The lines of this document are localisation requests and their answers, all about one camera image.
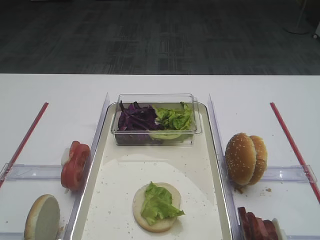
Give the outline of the right clear acrylic long divider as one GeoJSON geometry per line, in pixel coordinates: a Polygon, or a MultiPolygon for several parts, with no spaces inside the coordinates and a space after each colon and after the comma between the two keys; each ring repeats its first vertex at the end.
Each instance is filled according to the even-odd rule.
{"type": "Polygon", "coordinates": [[[216,117],[216,110],[211,95],[208,96],[207,105],[210,117],[212,137],[215,146],[220,183],[223,191],[223,201],[228,221],[228,232],[232,240],[243,240],[243,232],[238,221],[238,212],[237,208],[235,207],[233,198],[234,188],[232,183],[228,179],[227,164],[225,162],[225,156],[220,137],[220,130],[216,117]]]}

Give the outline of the clear acrylic long divider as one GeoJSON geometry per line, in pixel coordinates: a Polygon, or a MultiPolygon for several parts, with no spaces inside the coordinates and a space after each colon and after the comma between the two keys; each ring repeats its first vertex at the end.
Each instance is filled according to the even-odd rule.
{"type": "Polygon", "coordinates": [[[220,137],[220,130],[216,117],[216,110],[211,95],[208,96],[207,105],[210,117],[212,137],[215,146],[220,183],[223,191],[223,201],[228,221],[228,232],[232,240],[243,240],[243,232],[238,221],[238,212],[237,208],[235,207],[233,198],[234,188],[232,183],[228,179],[227,164],[225,162],[225,156],[220,137]]]}
{"type": "Polygon", "coordinates": [[[90,208],[90,203],[95,188],[95,183],[98,175],[99,164],[95,163],[96,155],[101,135],[103,134],[104,122],[108,107],[110,105],[109,95],[105,96],[99,121],[96,127],[94,138],[90,148],[90,156],[84,167],[84,180],[81,182],[81,188],[75,195],[74,205],[68,224],[63,235],[64,240],[80,240],[83,236],[84,227],[86,224],[87,215],[90,208]]]}

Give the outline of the white holder behind meat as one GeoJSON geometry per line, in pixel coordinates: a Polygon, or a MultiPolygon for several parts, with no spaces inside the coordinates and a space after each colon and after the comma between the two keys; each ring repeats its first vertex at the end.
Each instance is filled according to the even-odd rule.
{"type": "Polygon", "coordinates": [[[272,223],[275,227],[278,240],[288,240],[285,231],[280,227],[279,221],[276,218],[273,218],[272,223]]]}

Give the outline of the white floor stand base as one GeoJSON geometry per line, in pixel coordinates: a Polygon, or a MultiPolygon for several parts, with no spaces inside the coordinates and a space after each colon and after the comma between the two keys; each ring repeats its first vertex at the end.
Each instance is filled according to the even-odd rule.
{"type": "Polygon", "coordinates": [[[299,12],[299,16],[297,18],[296,23],[292,24],[292,23],[287,23],[286,25],[284,25],[282,27],[282,29],[284,31],[286,31],[287,33],[290,34],[294,34],[294,35],[306,35],[309,33],[308,27],[306,26],[305,23],[302,23],[302,18],[304,15],[304,11],[305,11],[305,7],[307,5],[307,0],[302,0],[301,1],[301,8],[300,8],[300,12],[299,12]]]}

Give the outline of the green lettuce leaf on bun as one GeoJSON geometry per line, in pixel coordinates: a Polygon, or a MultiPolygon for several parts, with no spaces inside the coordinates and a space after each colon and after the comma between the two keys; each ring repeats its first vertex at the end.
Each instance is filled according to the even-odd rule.
{"type": "Polygon", "coordinates": [[[171,184],[152,181],[144,191],[144,201],[141,207],[141,217],[152,226],[160,221],[174,220],[185,215],[180,209],[180,192],[171,184]]]}

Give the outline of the clear plastic salad container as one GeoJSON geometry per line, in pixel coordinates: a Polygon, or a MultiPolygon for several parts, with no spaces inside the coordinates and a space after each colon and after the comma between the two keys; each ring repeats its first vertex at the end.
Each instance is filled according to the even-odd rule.
{"type": "Polygon", "coordinates": [[[190,93],[121,94],[110,131],[119,146],[191,145],[200,118],[190,93]]]}

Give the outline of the rear sesame bun top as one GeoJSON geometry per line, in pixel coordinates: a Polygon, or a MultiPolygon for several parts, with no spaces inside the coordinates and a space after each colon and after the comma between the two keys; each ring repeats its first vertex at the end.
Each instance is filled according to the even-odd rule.
{"type": "Polygon", "coordinates": [[[253,176],[249,181],[249,185],[255,185],[263,176],[267,168],[268,151],[264,140],[256,135],[250,136],[253,141],[255,152],[256,152],[256,164],[253,172],[253,176]]]}

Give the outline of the bottom bun on tray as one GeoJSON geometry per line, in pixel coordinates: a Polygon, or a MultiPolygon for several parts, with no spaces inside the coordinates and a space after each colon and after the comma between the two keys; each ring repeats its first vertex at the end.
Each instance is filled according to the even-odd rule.
{"type": "Polygon", "coordinates": [[[173,185],[150,182],[135,193],[132,212],[142,228],[161,233],[168,231],[177,217],[185,214],[180,204],[181,194],[173,185]]]}

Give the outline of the left red tape strip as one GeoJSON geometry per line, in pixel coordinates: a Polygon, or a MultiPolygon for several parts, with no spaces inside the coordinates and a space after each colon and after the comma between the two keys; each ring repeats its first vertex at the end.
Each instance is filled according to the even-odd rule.
{"type": "Polygon", "coordinates": [[[31,126],[29,127],[28,131],[26,132],[25,136],[23,137],[22,141],[20,142],[18,148],[16,149],[15,153],[13,154],[9,163],[7,163],[1,170],[0,174],[0,186],[2,187],[3,183],[5,182],[6,176],[15,164],[16,160],[18,159],[20,153],[22,152],[24,146],[26,145],[28,139],[30,138],[31,134],[33,133],[34,129],[36,128],[38,122],[40,121],[41,117],[43,116],[44,112],[46,111],[49,103],[45,102],[41,107],[39,113],[35,117],[34,121],[32,122],[31,126]]]}

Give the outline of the dark red meat slices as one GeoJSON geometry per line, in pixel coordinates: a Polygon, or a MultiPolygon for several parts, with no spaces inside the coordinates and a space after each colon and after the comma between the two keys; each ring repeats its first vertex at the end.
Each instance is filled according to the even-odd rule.
{"type": "Polygon", "coordinates": [[[276,226],[271,220],[262,220],[245,207],[237,208],[240,227],[244,240],[279,240],[276,226]]]}

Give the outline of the front sesame bun top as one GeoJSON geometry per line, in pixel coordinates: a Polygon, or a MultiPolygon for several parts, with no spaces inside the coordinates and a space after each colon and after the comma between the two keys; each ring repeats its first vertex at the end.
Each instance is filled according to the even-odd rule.
{"type": "Polygon", "coordinates": [[[256,150],[245,133],[235,134],[227,143],[225,161],[228,176],[238,185],[248,185],[256,167],[256,150]]]}

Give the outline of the red tape strip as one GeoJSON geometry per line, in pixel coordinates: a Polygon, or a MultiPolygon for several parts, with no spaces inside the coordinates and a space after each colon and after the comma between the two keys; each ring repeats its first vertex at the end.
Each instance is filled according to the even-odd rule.
{"type": "Polygon", "coordinates": [[[23,137],[22,141],[20,142],[18,148],[16,149],[15,153],[13,154],[9,163],[7,163],[1,170],[0,174],[0,186],[2,187],[3,183],[5,182],[6,176],[15,164],[16,160],[18,159],[20,153],[22,152],[24,146],[26,145],[28,139],[30,138],[31,134],[33,133],[34,129],[36,128],[38,122],[40,121],[41,117],[43,116],[44,112],[46,111],[49,103],[45,102],[41,107],[39,113],[35,117],[34,121],[32,122],[31,126],[29,127],[28,131],[26,132],[25,136],[23,137]]]}
{"type": "Polygon", "coordinates": [[[270,104],[270,106],[271,106],[271,108],[272,108],[272,110],[273,110],[273,112],[274,112],[274,114],[275,114],[275,116],[276,116],[276,118],[277,118],[277,120],[278,120],[278,122],[279,122],[279,124],[280,124],[299,164],[302,166],[302,169],[304,170],[304,173],[305,173],[305,175],[309,181],[309,184],[315,194],[315,197],[317,198],[317,201],[319,202],[320,201],[320,190],[317,186],[316,177],[312,173],[311,167],[306,164],[302,154],[300,153],[300,151],[299,151],[289,129],[287,128],[286,123],[284,122],[278,108],[276,107],[275,103],[270,102],[269,104],[270,104]]]}

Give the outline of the sesame bun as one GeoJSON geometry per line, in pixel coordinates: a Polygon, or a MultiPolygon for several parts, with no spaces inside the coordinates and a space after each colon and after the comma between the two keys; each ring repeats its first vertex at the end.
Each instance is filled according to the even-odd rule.
{"type": "Polygon", "coordinates": [[[256,150],[245,133],[235,134],[227,143],[225,161],[228,176],[238,185],[248,185],[256,167],[256,150]]]}
{"type": "Polygon", "coordinates": [[[250,136],[253,141],[255,152],[256,152],[256,164],[253,172],[253,176],[249,181],[249,185],[255,185],[263,176],[267,168],[268,151],[264,140],[256,135],[250,136]]]}

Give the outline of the right clear acrylic cross divider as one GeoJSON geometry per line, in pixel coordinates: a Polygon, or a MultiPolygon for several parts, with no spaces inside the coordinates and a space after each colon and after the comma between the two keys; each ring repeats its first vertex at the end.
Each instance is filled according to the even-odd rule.
{"type": "Polygon", "coordinates": [[[268,166],[261,182],[317,183],[310,165],[268,166]]]}

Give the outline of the left clear acrylic long divider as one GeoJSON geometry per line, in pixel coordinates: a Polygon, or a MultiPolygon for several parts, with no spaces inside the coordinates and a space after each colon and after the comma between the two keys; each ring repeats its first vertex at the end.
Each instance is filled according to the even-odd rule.
{"type": "Polygon", "coordinates": [[[95,183],[98,175],[99,164],[95,163],[96,155],[101,135],[103,134],[104,122],[108,107],[110,105],[109,95],[105,96],[99,121],[96,127],[94,138],[90,148],[90,156],[84,167],[84,180],[81,182],[81,188],[75,195],[74,205],[68,224],[63,235],[64,240],[80,240],[83,236],[84,227],[86,224],[87,215],[90,208],[90,203],[95,188],[95,183]]]}

